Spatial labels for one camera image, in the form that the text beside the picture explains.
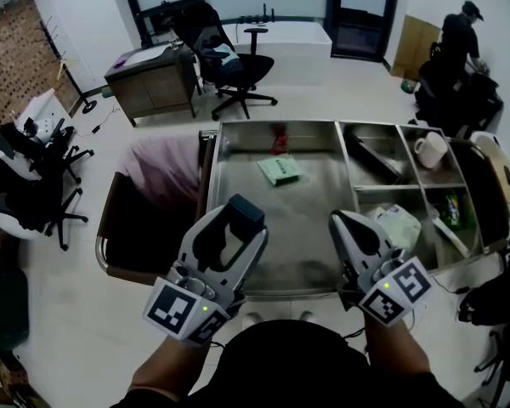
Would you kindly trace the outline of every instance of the desk drawer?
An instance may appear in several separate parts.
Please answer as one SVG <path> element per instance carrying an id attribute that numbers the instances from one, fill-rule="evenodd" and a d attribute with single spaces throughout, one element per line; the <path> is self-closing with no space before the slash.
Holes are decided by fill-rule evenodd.
<path id="1" fill-rule="evenodd" d="M 175 66 L 147 71 L 141 77 L 156 109 L 189 102 Z"/>
<path id="2" fill-rule="evenodd" d="M 112 82 L 110 89 L 127 116 L 154 109 L 140 76 L 131 76 Z"/>

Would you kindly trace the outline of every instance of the white mug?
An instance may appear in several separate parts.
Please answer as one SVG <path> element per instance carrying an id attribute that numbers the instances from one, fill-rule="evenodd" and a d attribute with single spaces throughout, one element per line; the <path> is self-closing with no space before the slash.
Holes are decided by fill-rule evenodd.
<path id="1" fill-rule="evenodd" d="M 444 138 L 438 133 L 427 133 L 425 139 L 421 138 L 414 144 L 414 151 L 417 154 L 417 159 L 426 168 L 432 169 L 448 152 L 448 145 Z"/>

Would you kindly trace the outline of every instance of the office chair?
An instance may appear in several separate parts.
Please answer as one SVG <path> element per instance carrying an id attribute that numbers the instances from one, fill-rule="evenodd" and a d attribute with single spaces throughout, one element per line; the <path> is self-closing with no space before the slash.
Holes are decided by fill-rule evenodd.
<path id="1" fill-rule="evenodd" d="M 32 160 L 29 172 L 36 171 L 43 178 L 48 175 L 55 175 L 57 170 L 63 170 L 68 171 L 76 183 L 80 184 L 82 179 L 73 173 L 71 164 L 86 154 L 94 156 L 94 151 L 85 150 L 74 154 L 79 150 L 79 147 L 72 146 L 66 154 L 73 127 L 61 131 L 64 121 L 64 118 L 59 121 L 49 138 L 49 143 L 46 145 L 42 144 L 37 138 L 31 138 L 23 134 L 12 122 L 3 124 L 0 126 L 0 151 L 11 161 L 18 156 L 17 153 Z"/>
<path id="2" fill-rule="evenodd" d="M 219 119 L 218 112 L 235 102 L 240 102 L 249 119 L 246 99 L 266 99 L 272 105 L 278 100 L 266 95 L 249 93 L 255 89 L 255 83 L 266 76 L 274 60 L 259 56 L 257 52 L 257 34 L 266 33 L 268 29 L 251 28 L 244 30 L 252 34 L 251 54 L 236 54 L 230 40 L 224 33 L 218 13 L 208 3 L 196 2 L 174 14 L 174 31 L 176 35 L 193 50 L 201 63 L 201 76 L 205 82 L 212 82 L 218 89 L 217 96 L 224 94 L 230 98 L 212 110 L 212 119 Z M 223 89 L 229 86 L 236 88 Z"/>
<path id="3" fill-rule="evenodd" d="M 52 235 L 57 225 L 60 247 L 67 251 L 62 222 L 64 219 L 79 219 L 86 223 L 88 218 L 66 212 L 74 196 L 82 194 L 82 189 L 74 189 L 63 202 L 63 173 L 57 171 L 55 175 L 30 181 L 17 175 L 0 159 L 0 213 L 15 218 L 22 229 L 45 232 L 45 235 Z"/>

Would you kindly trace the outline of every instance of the hand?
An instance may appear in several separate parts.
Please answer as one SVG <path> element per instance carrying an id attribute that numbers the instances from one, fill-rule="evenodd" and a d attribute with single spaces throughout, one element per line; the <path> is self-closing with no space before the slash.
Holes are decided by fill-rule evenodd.
<path id="1" fill-rule="evenodd" d="M 490 67 L 487 65 L 487 63 L 483 59 L 479 60 L 479 71 L 486 76 L 488 76 L 490 74 Z"/>

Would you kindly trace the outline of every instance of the chair armrest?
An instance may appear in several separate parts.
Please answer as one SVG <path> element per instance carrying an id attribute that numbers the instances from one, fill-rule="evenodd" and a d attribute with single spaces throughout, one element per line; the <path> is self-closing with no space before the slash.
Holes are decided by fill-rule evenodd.
<path id="1" fill-rule="evenodd" d="M 224 59 L 227 56 L 230 56 L 230 53 L 225 53 L 224 51 L 204 51 L 202 56 L 208 59 Z"/>
<path id="2" fill-rule="evenodd" d="M 60 118 L 59 122 L 57 122 L 57 125 L 54 126 L 54 130 L 51 133 L 51 137 L 49 138 L 49 140 L 53 140 L 55 138 L 55 136 L 60 132 L 60 129 L 62 128 L 62 124 L 64 124 L 64 123 L 65 123 L 65 118 Z"/>
<path id="3" fill-rule="evenodd" d="M 261 27 L 252 27 L 250 29 L 245 29 L 245 33 L 251 33 L 252 34 L 252 56 L 254 56 L 257 53 L 257 34 L 258 33 L 266 33 L 269 31 L 268 29 L 263 29 Z"/>
<path id="4" fill-rule="evenodd" d="M 266 33 L 269 31 L 268 29 L 264 29 L 263 27 L 251 27 L 249 29 L 245 29 L 245 33 Z"/>

